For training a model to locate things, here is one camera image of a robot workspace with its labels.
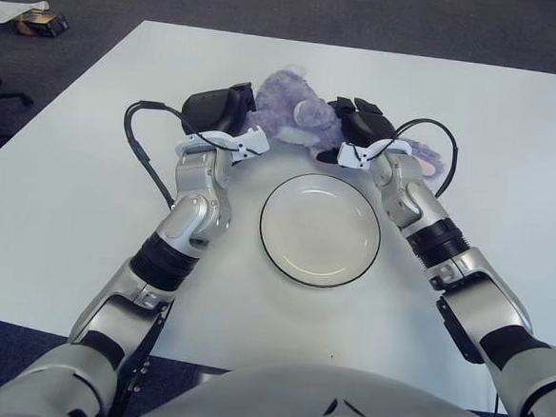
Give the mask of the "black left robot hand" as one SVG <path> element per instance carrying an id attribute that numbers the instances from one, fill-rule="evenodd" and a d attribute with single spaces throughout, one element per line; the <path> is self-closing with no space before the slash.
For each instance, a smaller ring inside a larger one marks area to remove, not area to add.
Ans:
<path id="1" fill-rule="evenodd" d="M 238 136 L 256 102 L 249 82 L 192 94 L 183 104 L 183 130 L 185 134 L 217 130 Z"/>

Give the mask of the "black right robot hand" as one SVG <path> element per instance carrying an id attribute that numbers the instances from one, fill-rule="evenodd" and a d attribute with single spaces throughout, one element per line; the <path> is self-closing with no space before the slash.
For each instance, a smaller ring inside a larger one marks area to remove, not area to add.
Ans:
<path id="1" fill-rule="evenodd" d="M 338 96 L 328 102 L 335 116 L 320 136 L 313 155 L 316 161 L 336 164 L 342 143 L 366 148 L 378 140 L 394 136 L 394 126 L 380 108 L 361 98 Z"/>

